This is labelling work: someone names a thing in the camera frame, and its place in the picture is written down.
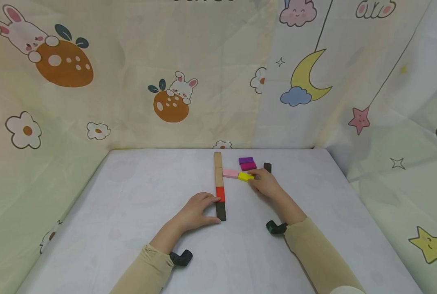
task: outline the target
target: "purple block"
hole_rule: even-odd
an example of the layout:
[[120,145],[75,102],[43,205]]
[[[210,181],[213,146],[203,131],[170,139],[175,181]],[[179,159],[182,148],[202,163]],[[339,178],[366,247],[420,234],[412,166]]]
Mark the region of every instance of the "purple block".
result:
[[256,169],[256,164],[254,162],[247,162],[240,164],[240,167],[241,170],[245,172],[248,170]]
[[254,162],[252,157],[240,157],[238,158],[238,161],[240,162],[240,164]]

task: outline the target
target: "sleeve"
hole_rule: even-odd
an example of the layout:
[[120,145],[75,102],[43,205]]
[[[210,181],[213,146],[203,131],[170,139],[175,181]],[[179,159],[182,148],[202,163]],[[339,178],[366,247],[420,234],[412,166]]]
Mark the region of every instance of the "sleeve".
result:
[[157,251],[150,244],[145,245],[110,294],[158,294],[173,267],[169,255]]
[[311,219],[288,226],[285,238],[318,294],[330,294],[341,286],[364,291],[338,251]]

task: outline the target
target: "cloud print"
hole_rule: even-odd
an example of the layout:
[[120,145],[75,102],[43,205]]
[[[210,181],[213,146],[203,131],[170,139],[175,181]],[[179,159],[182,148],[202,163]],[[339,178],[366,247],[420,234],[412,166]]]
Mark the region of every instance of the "cloud print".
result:
[[289,27],[301,27],[316,18],[316,9],[312,0],[286,0],[286,9],[280,13],[280,22]]
[[312,96],[303,90],[301,87],[292,87],[289,92],[282,94],[280,101],[290,106],[299,104],[308,104],[312,100]]

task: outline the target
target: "yellow star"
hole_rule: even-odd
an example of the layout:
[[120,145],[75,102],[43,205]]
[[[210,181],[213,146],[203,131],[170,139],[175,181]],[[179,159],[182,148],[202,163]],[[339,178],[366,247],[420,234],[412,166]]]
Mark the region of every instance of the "yellow star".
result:
[[407,66],[408,64],[405,64],[400,68],[400,74],[406,74],[408,72]]
[[429,235],[422,227],[418,228],[418,237],[408,239],[416,247],[423,251],[423,255],[428,264],[437,260],[437,238]]

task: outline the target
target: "pink star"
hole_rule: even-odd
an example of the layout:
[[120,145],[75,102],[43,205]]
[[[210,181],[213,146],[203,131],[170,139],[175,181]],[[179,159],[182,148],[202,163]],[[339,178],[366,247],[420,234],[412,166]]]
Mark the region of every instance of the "pink star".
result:
[[354,118],[352,121],[348,123],[349,126],[353,126],[357,128],[357,135],[359,136],[363,131],[364,127],[370,127],[370,121],[368,121],[368,107],[363,111],[353,108],[352,113],[354,114]]

